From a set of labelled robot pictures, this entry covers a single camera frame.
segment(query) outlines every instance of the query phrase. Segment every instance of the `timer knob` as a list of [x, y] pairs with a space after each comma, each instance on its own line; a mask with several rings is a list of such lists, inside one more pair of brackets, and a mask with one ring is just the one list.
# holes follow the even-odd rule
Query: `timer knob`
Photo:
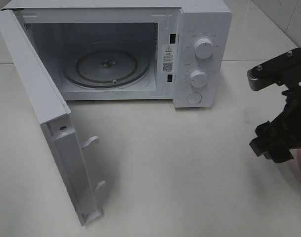
[[198, 58], [205, 59], [213, 54], [214, 42], [209, 38], [200, 38], [194, 43], [194, 52]]
[[200, 88], [206, 85], [206, 83], [208, 82], [208, 76], [201, 70], [195, 70], [190, 74], [189, 82], [191, 86]]

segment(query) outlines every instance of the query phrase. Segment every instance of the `microwave door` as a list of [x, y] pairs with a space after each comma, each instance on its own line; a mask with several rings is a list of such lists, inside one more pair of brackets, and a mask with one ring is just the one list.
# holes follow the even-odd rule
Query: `microwave door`
[[102, 215], [98, 184], [91, 183], [82, 150], [97, 137], [80, 145], [70, 109], [26, 35], [28, 26], [11, 10], [0, 12], [0, 30], [33, 106], [81, 225]]

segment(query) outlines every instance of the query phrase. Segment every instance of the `microwave oven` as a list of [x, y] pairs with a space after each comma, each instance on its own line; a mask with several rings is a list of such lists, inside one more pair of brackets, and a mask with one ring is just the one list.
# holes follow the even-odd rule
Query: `microwave oven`
[[12, 0], [0, 30], [82, 225], [102, 216], [66, 100], [212, 105], [232, 14], [222, 0]]

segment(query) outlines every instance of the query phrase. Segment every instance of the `warning label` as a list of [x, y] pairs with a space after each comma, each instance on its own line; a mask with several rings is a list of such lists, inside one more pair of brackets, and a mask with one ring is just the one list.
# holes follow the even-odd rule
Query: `warning label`
[[164, 73], [172, 73], [174, 71], [175, 45], [162, 45], [162, 71]]

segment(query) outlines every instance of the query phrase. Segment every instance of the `countertop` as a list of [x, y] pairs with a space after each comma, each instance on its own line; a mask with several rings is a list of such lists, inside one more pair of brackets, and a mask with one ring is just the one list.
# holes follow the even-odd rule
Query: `countertop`
[[108, 183], [105, 215], [81, 227], [0, 35], [0, 237], [301, 237], [297, 161], [257, 158], [257, 125], [285, 105], [246, 71], [296, 45], [249, 0], [233, 12], [214, 104], [68, 102], [85, 154]]

